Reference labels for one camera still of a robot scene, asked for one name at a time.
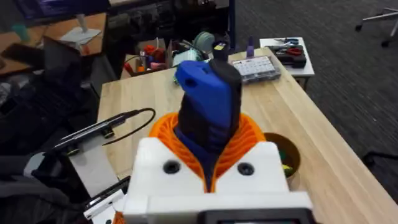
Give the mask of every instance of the black cable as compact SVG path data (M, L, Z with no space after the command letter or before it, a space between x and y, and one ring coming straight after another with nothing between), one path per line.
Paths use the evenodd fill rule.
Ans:
M109 145L109 144L118 142L118 141L120 141L120 140L122 140L122 139L124 139L124 138L126 138L126 137L128 137L128 136L130 136L130 135L132 135L132 134L134 134L134 133L136 133L136 132L138 132L139 130L141 130L141 129L144 128L145 126L147 126L147 125L155 118L155 116L156 116L156 111L155 111L153 108L144 108L144 109L138 110L138 114L140 114L140 113L142 113L142 112L145 112L145 111L151 111L151 112L153 113L153 114L152 114L152 117L150 117L150 119L149 119L147 122L145 122L143 125L139 126L137 129L133 130L132 132L130 132L130 133L128 133L128 134L125 134L125 135L121 136L121 137L118 138L118 139L115 139L115 140L112 140L112 141L109 141L109 142L103 144L103 146L107 146L107 145Z

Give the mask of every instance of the wooden tabletop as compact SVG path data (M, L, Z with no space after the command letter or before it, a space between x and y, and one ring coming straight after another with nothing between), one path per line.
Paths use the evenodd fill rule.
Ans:
M81 54L83 56L100 54L102 52L103 46L106 14L101 13L92 16L86 16L85 20L88 28L99 29L102 30L102 32L86 44L85 49L88 49L88 52L82 52ZM36 47L40 43L40 41L42 41L43 35L58 40L76 26L79 26L77 19L70 19L68 21L58 22L49 26L37 26L29 28L28 33L30 36L30 41L29 43L26 43L26 45ZM0 34L0 52L5 50L11 44L19 42L21 42L21 40L15 32ZM3 69L0 69L0 76L6 75L8 73L20 72L30 68L30 65L22 62L17 62L15 60L10 60L6 58L2 59L6 63L6 66Z
M44 32L45 26L38 26L28 29L30 41L25 44L30 47L35 47L41 41ZM21 40L15 32L0 34L0 52L6 50L11 44L19 42L21 42ZM25 63L3 58L2 56L0 56L0 58L3 59L4 63L6 64L4 68L0 69L0 76L7 73L27 70L30 68L30 65L27 65Z
M256 49L256 56L271 55ZM234 54L239 60L246 53ZM242 108L264 132L284 135L298 147L302 164L290 184L291 190L305 190L320 223L397 223L398 207L346 141L330 124L285 68L279 80L243 87ZM180 108L183 91L173 84L175 69L127 78L103 85L98 121L120 112L151 107L156 119ZM126 134L150 118L140 114L116 128ZM116 174L131 175L137 144L151 126L122 141L106 146Z

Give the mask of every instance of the parts organizer box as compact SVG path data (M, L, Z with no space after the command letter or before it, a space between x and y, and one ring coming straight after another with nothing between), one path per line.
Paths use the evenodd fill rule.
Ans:
M280 77L280 70L268 56L247 58L233 61L232 65L239 71L243 83L274 80Z

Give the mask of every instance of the wooden table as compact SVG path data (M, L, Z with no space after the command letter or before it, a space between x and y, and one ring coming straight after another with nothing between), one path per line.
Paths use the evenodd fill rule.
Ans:
M269 49L257 49L255 54L272 55ZM245 52L234 54L230 60L245 56ZM291 190L309 193L320 223L397 223L396 203L293 77L277 64L282 70L279 80L244 86L241 111L264 132L282 134L297 145L302 165L290 184ZM104 84L98 121L145 107L154 108L156 118L178 111L183 91L173 84L174 73L175 69L170 69ZM127 120L116 128L116 135L130 132L150 116L140 114ZM120 178L131 175L137 144L150 129L147 126L106 146L108 159Z
M88 49L88 52L82 52L81 54L83 56L100 54L102 52L103 46L106 14L101 13L92 16L86 16L85 19L88 28L99 29L102 30L102 32L86 44L86 49ZM29 28L28 33L30 35L30 42L26 43L26 45L36 47L42 40L43 35L58 40L76 26L79 26L77 19L70 19L68 21L58 22L49 26L38 26ZM11 44L18 43L20 41L21 40L14 32L0 34L0 52L5 50ZM2 75L7 75L8 73L20 72L31 68L30 65L22 62L17 62L15 60L10 60L6 58L2 59L6 63L6 66L3 69L0 69L0 77Z

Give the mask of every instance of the carpet floor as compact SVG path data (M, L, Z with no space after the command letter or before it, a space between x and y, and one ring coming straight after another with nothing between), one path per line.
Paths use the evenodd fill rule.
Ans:
M237 0L237 51L247 39L303 37L315 70L307 93L355 153L398 154L398 36L381 41L395 21L355 25L392 0ZM376 159L376 179L398 202L398 161Z

